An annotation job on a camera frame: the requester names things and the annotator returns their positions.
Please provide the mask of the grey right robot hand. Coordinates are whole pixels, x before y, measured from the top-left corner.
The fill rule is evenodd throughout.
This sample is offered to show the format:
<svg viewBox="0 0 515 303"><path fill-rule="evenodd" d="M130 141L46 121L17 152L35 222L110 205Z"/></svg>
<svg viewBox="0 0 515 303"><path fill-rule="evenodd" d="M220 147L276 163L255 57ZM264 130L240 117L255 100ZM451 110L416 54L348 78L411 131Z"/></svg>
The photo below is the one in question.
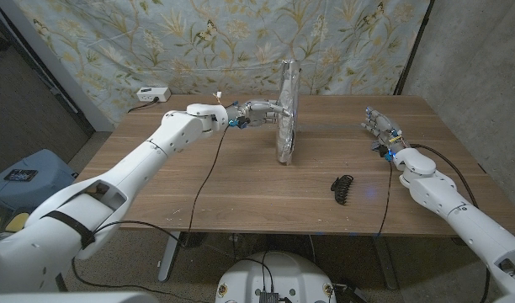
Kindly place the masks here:
<svg viewBox="0 0 515 303"><path fill-rule="evenodd" d="M366 108L365 114L366 119L361 125L376 137L372 149L378 151L382 157L392 158L397 152L410 146L395 121L371 107Z"/></svg>

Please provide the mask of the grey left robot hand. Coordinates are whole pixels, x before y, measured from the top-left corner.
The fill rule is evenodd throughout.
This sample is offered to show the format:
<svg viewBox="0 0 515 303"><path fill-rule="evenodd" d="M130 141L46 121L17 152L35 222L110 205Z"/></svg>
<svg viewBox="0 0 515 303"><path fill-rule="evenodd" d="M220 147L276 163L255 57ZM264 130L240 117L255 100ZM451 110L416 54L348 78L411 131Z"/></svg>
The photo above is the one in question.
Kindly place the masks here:
<svg viewBox="0 0 515 303"><path fill-rule="evenodd" d="M229 126L239 129L275 123L279 117L291 116L278 100L272 99L251 99L243 104L234 102L226 108L226 112Z"/></svg>

